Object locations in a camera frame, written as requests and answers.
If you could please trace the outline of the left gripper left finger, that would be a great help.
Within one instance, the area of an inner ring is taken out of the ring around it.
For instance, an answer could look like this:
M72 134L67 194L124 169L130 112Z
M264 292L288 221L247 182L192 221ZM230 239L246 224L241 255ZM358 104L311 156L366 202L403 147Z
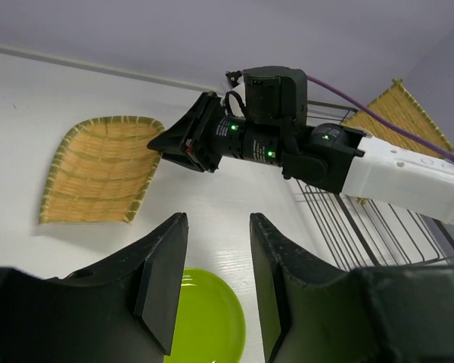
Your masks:
M172 352L188 218L66 278L0 267L0 362L162 362Z

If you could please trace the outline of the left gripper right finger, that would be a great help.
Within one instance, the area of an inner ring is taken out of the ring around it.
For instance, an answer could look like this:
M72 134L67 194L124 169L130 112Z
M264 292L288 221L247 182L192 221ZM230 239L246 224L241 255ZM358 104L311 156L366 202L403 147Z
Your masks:
M267 362L454 362L454 266L343 271L250 216Z

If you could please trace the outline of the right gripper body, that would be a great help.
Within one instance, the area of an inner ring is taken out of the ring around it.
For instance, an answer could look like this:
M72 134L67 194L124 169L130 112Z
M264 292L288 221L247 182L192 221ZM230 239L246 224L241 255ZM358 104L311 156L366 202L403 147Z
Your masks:
M188 125L180 150L186 167L214 172L223 157L280 166L299 151L297 131L307 116L307 76L280 66L241 71L244 93L220 98L204 92L182 117Z

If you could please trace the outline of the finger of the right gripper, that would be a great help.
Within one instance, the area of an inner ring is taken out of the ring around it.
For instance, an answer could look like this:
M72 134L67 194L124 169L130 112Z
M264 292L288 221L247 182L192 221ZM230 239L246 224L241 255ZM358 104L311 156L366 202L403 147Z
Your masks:
M212 101L211 92L203 92L191 108L176 123L148 142L148 149L163 153L170 148L186 146L199 127L201 120Z
M191 148L183 145L179 148L170 148L163 152L162 158L164 160L175 163L186 169L196 169L197 165L191 158Z

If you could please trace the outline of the small bamboo tray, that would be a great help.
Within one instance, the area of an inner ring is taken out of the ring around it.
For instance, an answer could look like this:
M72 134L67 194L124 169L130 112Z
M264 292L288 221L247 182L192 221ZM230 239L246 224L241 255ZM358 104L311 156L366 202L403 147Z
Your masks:
M162 154L148 143L164 131L146 116L102 116L62 138L48 171L39 224L132 223Z

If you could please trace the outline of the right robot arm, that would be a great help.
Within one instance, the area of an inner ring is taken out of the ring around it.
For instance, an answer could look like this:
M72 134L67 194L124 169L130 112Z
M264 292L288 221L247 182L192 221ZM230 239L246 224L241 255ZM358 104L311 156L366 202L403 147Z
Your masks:
M276 166L286 179L454 225L454 154L435 144L432 156L419 154L333 123L308 126L312 77L300 69L256 67L228 78L224 97L201 94L148 148L198 172L215 172L223 157Z

